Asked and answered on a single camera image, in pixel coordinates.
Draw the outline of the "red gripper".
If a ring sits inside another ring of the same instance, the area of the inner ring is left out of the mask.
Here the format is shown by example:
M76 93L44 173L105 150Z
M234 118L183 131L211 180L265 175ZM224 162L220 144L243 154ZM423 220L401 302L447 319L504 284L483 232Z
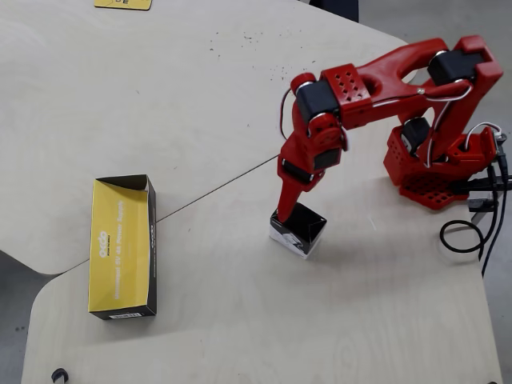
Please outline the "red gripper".
M277 208L280 222L291 216L301 194L338 165L347 150L347 134L336 114L322 112L306 121L295 103L291 115L293 131L278 160L278 174L284 177Z

